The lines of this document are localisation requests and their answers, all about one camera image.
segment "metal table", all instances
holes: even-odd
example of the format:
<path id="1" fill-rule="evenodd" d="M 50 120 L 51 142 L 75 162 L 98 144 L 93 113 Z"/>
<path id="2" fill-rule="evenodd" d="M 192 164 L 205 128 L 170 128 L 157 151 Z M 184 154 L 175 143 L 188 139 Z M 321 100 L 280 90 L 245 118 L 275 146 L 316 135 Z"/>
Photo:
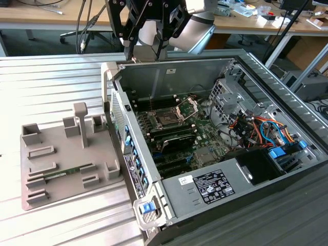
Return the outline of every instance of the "metal table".
<path id="1" fill-rule="evenodd" d="M 122 54 L 0 60 L 1 245 L 144 244 L 124 181 L 35 210 L 21 208 L 21 125 L 61 125 L 78 101 L 86 102 L 89 116 L 101 113 L 100 65 L 120 59 Z"/>
<path id="2" fill-rule="evenodd" d="M 42 129 L 62 124 L 78 101 L 87 103 L 90 115 L 100 113 L 100 64 L 120 59 L 122 54 L 0 60 L 1 245 L 144 244 L 124 181 L 27 212 L 20 202 L 21 125 L 38 122 Z M 327 208 L 328 165 L 167 246 L 327 245 Z"/>

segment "wooden desk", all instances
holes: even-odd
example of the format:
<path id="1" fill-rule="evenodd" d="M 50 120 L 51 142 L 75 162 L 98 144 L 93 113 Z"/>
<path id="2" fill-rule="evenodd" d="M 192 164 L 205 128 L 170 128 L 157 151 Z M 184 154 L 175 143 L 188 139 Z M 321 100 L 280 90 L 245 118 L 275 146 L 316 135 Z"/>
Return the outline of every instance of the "wooden desk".
<path id="1" fill-rule="evenodd" d="M 94 16 L 104 5 L 104 0 L 93 0 L 91 16 Z M 78 12 L 80 10 L 81 0 L 69 0 L 62 6 L 61 11 L 64 15 L 53 13 L 39 7 L 27 6 L 13 0 L 9 8 L 0 8 L 0 29 L 41 29 L 41 30 L 75 30 Z M 81 28 L 84 27 L 87 18 L 87 8 L 89 0 L 86 2 L 84 12 L 81 17 Z M 276 15 L 282 12 L 272 4 L 260 0 L 254 3 L 255 6 L 267 5 L 272 8 Z M 261 26 L 257 23 L 257 17 L 244 17 L 234 11 L 231 17 L 216 16 L 214 24 L 216 25 L 216 33 L 228 34 L 255 34 L 255 35 L 276 35 L 278 28 L 272 25 Z M 124 9 L 122 20 L 125 21 L 128 16 L 128 10 Z M 106 10 L 98 19 L 97 24 L 92 28 L 97 31 L 112 30 Z M 310 23 L 306 22 L 305 17 L 300 17 L 300 22 L 293 24 L 290 32 L 285 36 L 280 45 L 277 47 L 273 55 L 266 63 L 270 67 L 274 60 L 278 57 L 282 49 L 286 46 L 290 38 L 294 35 L 298 36 L 328 36 L 328 31 L 321 31 Z"/>

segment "black cable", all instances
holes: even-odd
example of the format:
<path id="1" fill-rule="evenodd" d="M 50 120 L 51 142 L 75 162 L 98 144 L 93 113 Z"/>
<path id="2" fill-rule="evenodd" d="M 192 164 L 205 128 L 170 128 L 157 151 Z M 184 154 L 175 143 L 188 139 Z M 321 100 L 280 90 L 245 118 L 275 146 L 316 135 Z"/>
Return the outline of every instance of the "black cable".
<path id="1" fill-rule="evenodd" d="M 20 1 L 20 0 L 16 0 L 17 2 L 19 2 L 19 3 L 21 3 L 21 4 L 25 4 L 25 5 L 29 5 L 29 6 L 47 6 L 47 5 L 53 5 L 53 4 L 58 4 L 58 3 L 60 3 L 60 2 L 62 2 L 62 1 L 64 1 L 64 0 L 58 0 L 58 1 L 56 1 L 56 2 L 53 2 L 53 3 L 49 3 L 49 4 L 28 4 L 28 3 L 24 3 L 24 2 L 22 2 L 22 1 Z"/>
<path id="2" fill-rule="evenodd" d="M 314 103 L 312 103 L 312 102 L 308 102 L 308 103 L 311 104 L 314 107 L 315 111 L 320 113 L 325 119 L 328 120 L 328 105 L 321 102 L 321 104 L 318 104 L 319 105 L 318 108 L 316 108 Z"/>
<path id="3" fill-rule="evenodd" d="M 281 3 L 278 3 L 278 4 L 279 4 L 279 6 L 275 5 L 275 4 L 274 4 L 274 2 L 271 2 L 271 3 L 272 3 L 272 5 L 273 5 L 273 6 L 275 6 L 275 7 L 277 7 L 277 8 L 279 8 L 279 7 L 280 7 L 280 5 L 281 5 Z"/>
<path id="4" fill-rule="evenodd" d="M 88 9 L 88 16 L 87 16 L 87 23 L 86 23 L 86 27 L 82 30 L 81 34 L 80 34 L 80 38 L 78 39 L 78 47 L 81 48 L 81 42 L 82 42 L 82 38 L 83 38 L 83 35 L 84 35 L 84 41 L 87 40 L 87 33 L 88 33 L 88 27 L 89 27 L 89 19 L 90 19 L 90 13 L 91 13 L 91 6 L 92 6 L 92 0 L 90 0 L 90 3 L 89 3 L 89 9 Z M 84 50 L 80 50 L 80 54 L 84 53 L 85 51 L 85 48 Z"/>
<path id="5" fill-rule="evenodd" d="M 297 18 L 299 17 L 299 15 L 301 14 L 301 12 L 303 11 L 303 9 L 306 7 L 306 5 L 310 2 L 310 0 L 305 0 L 302 7 L 300 7 L 296 14 L 293 16 L 292 20 L 288 23 L 288 25 L 286 26 L 286 28 L 284 29 L 284 31 L 282 32 L 281 36 L 279 37 L 279 40 L 277 41 L 277 43 L 275 44 L 275 46 L 273 47 L 272 51 L 269 52 L 266 57 L 264 57 L 264 59 L 262 60 L 262 63 L 266 63 L 270 56 L 272 55 L 273 51 L 278 47 L 278 45 L 280 44 L 280 42 L 282 41 L 282 39 L 286 36 L 286 34 L 288 33 L 288 31 L 290 30 L 290 28 L 292 27 L 293 23 L 297 20 Z"/>
<path id="6" fill-rule="evenodd" d="M 91 20 L 89 20 L 89 21 L 87 22 L 86 27 L 84 27 L 84 29 L 83 29 L 82 32 L 81 32 L 80 38 L 79 38 L 79 40 L 78 40 L 78 46 L 79 46 L 79 44 L 81 43 L 81 40 L 82 40 L 81 37 L 82 37 L 83 33 L 87 34 L 87 30 L 88 30 L 88 28 L 93 27 L 93 26 L 97 23 L 97 21 L 98 21 L 100 15 L 102 14 L 102 12 L 104 11 L 105 8 L 106 8 L 106 5 L 104 5 L 104 6 L 101 8 L 101 10 L 100 10 L 100 11 L 99 11 L 94 17 L 92 17 Z"/>
<path id="7" fill-rule="evenodd" d="M 264 55 L 263 55 L 263 59 L 265 58 L 267 52 L 270 50 L 270 48 L 271 48 L 271 46 L 273 45 L 274 41 L 275 41 L 276 38 L 278 37 L 279 32 L 280 32 L 280 30 L 281 30 L 281 28 L 282 28 L 282 26 L 283 26 L 283 23 L 284 23 L 286 17 L 287 17 L 287 11 L 286 11 L 286 13 L 285 13 L 285 16 L 283 17 L 283 20 L 282 20 L 281 26 L 280 26 L 280 28 L 279 28 L 279 30 L 278 30 L 276 36 L 274 37 L 274 39 L 272 40 L 271 44 L 268 46 L 268 48 L 266 49 L 266 51 L 265 51 L 265 53 L 264 53 Z"/>
<path id="8" fill-rule="evenodd" d="M 92 6 L 92 0 L 90 0 L 90 3 L 89 3 L 89 10 L 88 10 L 87 25 L 86 25 L 86 27 L 87 27 L 88 24 L 89 24 L 90 13 L 91 13 L 91 6 Z M 85 40 L 87 39 L 87 30 L 88 30 L 88 28 L 85 30 L 85 35 L 84 35 L 84 39 L 85 39 Z"/>
<path id="9" fill-rule="evenodd" d="M 82 0 L 80 12 L 78 13 L 77 22 L 76 22 L 75 50 L 76 50 L 77 54 L 80 54 L 80 47 L 79 47 L 79 43 L 78 43 L 78 40 L 77 40 L 78 39 L 78 28 L 79 28 L 79 25 L 80 25 L 81 15 L 82 15 L 85 3 L 86 3 L 86 0 Z"/>

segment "power supply label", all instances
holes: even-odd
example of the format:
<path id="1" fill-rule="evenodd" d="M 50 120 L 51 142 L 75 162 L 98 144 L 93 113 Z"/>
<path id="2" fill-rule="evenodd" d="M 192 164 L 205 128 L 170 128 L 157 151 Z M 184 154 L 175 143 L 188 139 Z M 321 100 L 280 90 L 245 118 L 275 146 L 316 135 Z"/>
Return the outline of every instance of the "power supply label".
<path id="1" fill-rule="evenodd" d="M 206 204 L 235 194 L 221 169 L 195 177 L 194 182 Z"/>

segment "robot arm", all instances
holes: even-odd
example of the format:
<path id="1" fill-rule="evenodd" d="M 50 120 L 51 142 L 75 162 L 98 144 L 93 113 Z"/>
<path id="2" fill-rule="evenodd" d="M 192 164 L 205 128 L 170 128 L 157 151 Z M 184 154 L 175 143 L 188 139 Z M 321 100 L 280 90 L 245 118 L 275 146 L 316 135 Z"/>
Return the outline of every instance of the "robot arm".
<path id="1" fill-rule="evenodd" d="M 123 25 L 120 13 L 125 6 L 130 12 Z M 129 42 L 127 60 L 133 57 L 134 46 L 139 40 L 139 31 L 146 21 L 156 22 L 155 32 L 159 40 L 156 57 L 159 58 L 164 42 L 170 38 L 179 38 L 192 14 L 205 12 L 213 6 L 216 6 L 213 0 L 106 0 L 115 35 Z"/>

